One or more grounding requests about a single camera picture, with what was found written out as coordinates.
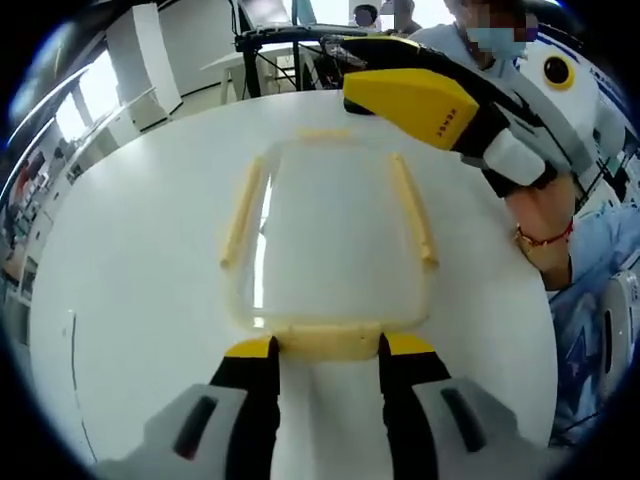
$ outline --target red string bracelet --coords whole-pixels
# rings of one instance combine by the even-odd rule
[[[571,219],[571,221],[569,222],[569,225],[567,226],[567,228],[565,228],[564,232],[562,232],[560,235],[556,235],[555,237],[547,238],[546,240],[535,240],[535,239],[525,235],[522,232],[522,228],[520,227],[520,224],[518,224],[518,234],[522,238],[524,238],[527,241],[527,243],[529,243],[532,247],[544,247],[545,245],[549,245],[550,243],[557,242],[558,240],[561,240],[563,238],[568,238],[569,235],[571,235],[572,232],[573,232],[573,219]]]

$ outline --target round white table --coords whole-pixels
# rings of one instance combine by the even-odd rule
[[[417,334],[452,375],[475,380],[514,411],[524,437],[545,445],[555,337],[503,202],[457,155],[347,114],[339,91],[268,96],[172,122],[76,182],[45,245],[31,309],[34,380],[62,435],[86,462],[122,458],[151,415],[208,383],[224,351],[247,338],[225,311],[219,255],[248,165],[300,128],[349,129],[405,157],[440,258],[431,316]],[[281,370],[274,472],[392,478],[376,360],[283,359]]]

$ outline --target transparent container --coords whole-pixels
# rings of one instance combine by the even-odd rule
[[[348,131],[306,131],[250,167],[221,268],[242,325],[283,353],[354,360],[426,320],[437,257],[404,160]]]

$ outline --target white cabinet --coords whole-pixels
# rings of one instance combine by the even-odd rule
[[[52,227],[53,222],[41,211],[31,225],[25,258],[30,257],[36,263],[40,262],[42,250]]]
[[[42,215],[42,212],[44,212],[49,217],[49,220],[54,221],[56,215],[58,214],[58,210],[60,210],[60,206],[62,205],[64,198],[67,196],[70,190],[71,183],[69,182],[69,180],[67,180],[64,175],[58,176],[55,183],[51,187],[51,190],[49,191],[45,202],[42,204],[42,211],[40,215]]]

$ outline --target cable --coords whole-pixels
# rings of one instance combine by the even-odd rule
[[[570,430],[573,430],[574,428],[579,427],[583,423],[588,422],[589,420],[591,420],[592,418],[597,417],[598,415],[600,415],[600,411],[592,413],[588,417],[584,417],[582,420],[578,420],[577,422],[572,423],[567,428],[564,428],[564,429],[560,430],[559,432],[557,432],[556,435],[564,435],[565,433],[569,432]]]
[[[316,50],[315,48],[311,48],[311,47],[307,47],[306,45],[302,45],[300,44],[300,46],[302,48],[306,48],[307,50],[309,50],[310,52],[316,53],[318,55],[326,55],[327,57],[330,57],[331,55],[329,55],[326,50],[324,52],[321,52],[320,50]]]
[[[231,3],[231,31],[235,36],[238,36],[238,26],[236,25],[236,8],[233,6],[233,2],[229,0]]]
[[[558,432],[552,432],[549,444],[554,442],[554,443],[557,443],[558,446],[561,446],[561,447],[575,447],[576,443],[571,441],[570,439],[568,439],[565,435],[567,433],[569,433],[571,430],[573,430],[574,428],[579,427],[580,425],[588,422],[589,420],[597,417],[598,415],[600,415],[600,411],[592,413],[591,415],[589,415],[587,417],[584,417],[583,419],[578,420],[577,422],[572,423],[568,427],[563,428],[562,430],[560,430]]]
[[[294,87],[296,87],[296,82],[294,82],[291,77],[289,75],[287,75],[287,72],[284,71],[284,69],[282,67],[280,67],[278,64],[272,62],[271,60],[269,60],[267,57],[265,57],[264,55],[261,54],[256,54],[258,57],[260,57],[261,59],[263,59],[265,62],[267,62],[268,64],[276,67],[280,72],[282,72],[282,74],[287,78],[287,80],[289,80],[289,82],[291,82],[291,85],[293,85]]]

